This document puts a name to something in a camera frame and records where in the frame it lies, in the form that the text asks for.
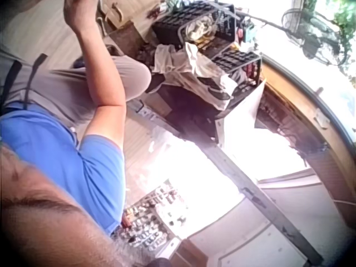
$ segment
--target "hand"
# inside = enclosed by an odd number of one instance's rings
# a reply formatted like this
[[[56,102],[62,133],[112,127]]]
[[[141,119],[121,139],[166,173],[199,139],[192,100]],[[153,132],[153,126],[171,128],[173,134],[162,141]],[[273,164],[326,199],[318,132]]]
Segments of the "hand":
[[[98,0],[65,0],[65,21],[75,34],[97,28],[95,21]]]

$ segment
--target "blue sleeve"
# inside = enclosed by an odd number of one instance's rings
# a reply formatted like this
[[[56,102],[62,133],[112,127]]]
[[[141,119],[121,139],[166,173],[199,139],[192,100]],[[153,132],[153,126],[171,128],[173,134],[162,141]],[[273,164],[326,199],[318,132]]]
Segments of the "blue sleeve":
[[[80,154],[94,207],[91,215],[111,234],[121,223],[125,203],[125,163],[121,149],[111,140],[88,135]]]

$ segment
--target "white wall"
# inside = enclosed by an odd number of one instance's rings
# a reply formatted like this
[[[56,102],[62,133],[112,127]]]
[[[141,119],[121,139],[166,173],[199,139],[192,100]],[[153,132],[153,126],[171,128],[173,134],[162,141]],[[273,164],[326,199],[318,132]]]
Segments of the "white wall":
[[[264,191],[323,256],[324,266],[331,264],[355,238],[322,184]],[[303,266],[305,257],[249,200],[240,205],[243,206],[235,208],[233,216],[226,215],[224,221],[192,237],[198,248],[209,252],[208,267]]]

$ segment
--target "blue shirt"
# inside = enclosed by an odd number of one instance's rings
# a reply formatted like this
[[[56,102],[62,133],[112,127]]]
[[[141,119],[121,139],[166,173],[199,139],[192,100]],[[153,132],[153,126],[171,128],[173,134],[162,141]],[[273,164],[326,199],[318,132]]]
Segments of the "blue shirt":
[[[13,103],[11,107],[22,106]],[[125,202],[123,153],[99,135],[76,137],[37,105],[0,117],[2,141],[67,191],[108,234],[121,222]]]

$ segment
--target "leg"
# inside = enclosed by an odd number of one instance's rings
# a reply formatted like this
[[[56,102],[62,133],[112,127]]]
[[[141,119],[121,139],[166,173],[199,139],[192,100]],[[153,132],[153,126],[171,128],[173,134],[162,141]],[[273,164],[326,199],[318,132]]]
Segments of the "leg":
[[[15,59],[17,58],[7,51],[1,51],[2,86]],[[148,68],[127,56],[113,57],[113,60],[120,73],[126,99],[130,100],[142,94],[151,81]],[[31,71],[32,66],[24,62],[6,104],[23,101],[24,88]],[[47,109],[68,127],[77,127],[89,121],[95,110],[87,87],[85,68],[38,70],[31,84],[29,100]]]

